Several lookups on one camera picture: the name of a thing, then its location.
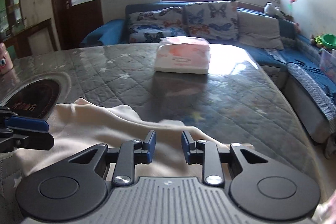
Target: beige pillow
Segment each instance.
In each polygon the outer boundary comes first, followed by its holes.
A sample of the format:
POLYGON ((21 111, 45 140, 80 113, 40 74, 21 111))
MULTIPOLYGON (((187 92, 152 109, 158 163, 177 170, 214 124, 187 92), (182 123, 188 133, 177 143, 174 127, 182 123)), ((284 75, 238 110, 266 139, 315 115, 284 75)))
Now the beige pillow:
POLYGON ((238 11, 239 42, 258 48, 283 50, 276 18, 238 11))

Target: cartoon face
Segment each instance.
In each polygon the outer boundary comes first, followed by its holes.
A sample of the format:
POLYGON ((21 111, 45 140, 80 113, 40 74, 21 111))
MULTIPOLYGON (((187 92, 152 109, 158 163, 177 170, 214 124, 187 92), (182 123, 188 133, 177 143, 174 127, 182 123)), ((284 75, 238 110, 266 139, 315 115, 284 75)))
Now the cartoon face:
POLYGON ((0 59, 0 68, 4 68, 6 65, 6 57, 3 56, 2 59, 0 59))

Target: sofa backrest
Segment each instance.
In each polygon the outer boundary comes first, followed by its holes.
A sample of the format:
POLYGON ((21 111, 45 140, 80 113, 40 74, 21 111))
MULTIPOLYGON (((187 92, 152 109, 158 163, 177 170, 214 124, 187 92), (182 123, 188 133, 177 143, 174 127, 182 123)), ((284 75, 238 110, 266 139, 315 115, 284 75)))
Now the sofa backrest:
MULTIPOLYGON (((149 4, 130 4, 130 5, 127 5, 126 8, 125 8, 125 14, 126 14, 125 18, 128 20, 128 15, 133 14, 133 13, 162 10, 162 9, 169 8, 169 7, 174 7, 174 6, 184 7, 189 3, 191 3, 191 2, 186 2, 186 1, 175 1, 175 2, 162 1, 162 2, 149 3, 149 4)), ((266 16, 264 13, 253 11, 253 10, 248 10, 248 9, 244 9, 244 8, 238 8, 238 10, 244 10, 244 11, 248 11, 248 12, 251 12, 251 13, 258 14, 258 15, 266 16)), ((295 39, 295 29, 294 29, 293 22, 285 20, 285 19, 278 19, 278 20, 279 20, 279 26, 280 26, 280 36, 284 37, 284 38, 295 39)), ((183 14, 183 21, 184 21, 184 24, 187 23, 185 9, 184 9, 184 14, 183 14)))

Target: yellow star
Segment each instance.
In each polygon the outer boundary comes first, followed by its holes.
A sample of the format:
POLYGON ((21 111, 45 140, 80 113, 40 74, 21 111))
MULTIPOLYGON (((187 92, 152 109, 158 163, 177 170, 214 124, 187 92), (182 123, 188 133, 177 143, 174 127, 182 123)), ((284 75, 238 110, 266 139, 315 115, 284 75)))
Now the yellow star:
POLYGON ((201 117, 200 113, 196 111, 191 113, 191 117, 195 120, 195 122, 205 120, 203 117, 201 117))

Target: pink bottle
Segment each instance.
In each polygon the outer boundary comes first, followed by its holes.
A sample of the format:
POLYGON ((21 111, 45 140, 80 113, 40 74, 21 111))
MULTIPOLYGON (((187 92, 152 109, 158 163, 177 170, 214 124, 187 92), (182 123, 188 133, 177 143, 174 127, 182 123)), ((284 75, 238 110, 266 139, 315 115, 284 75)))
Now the pink bottle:
POLYGON ((11 57, 4 43, 0 43, 0 75, 4 75, 13 68, 11 57))

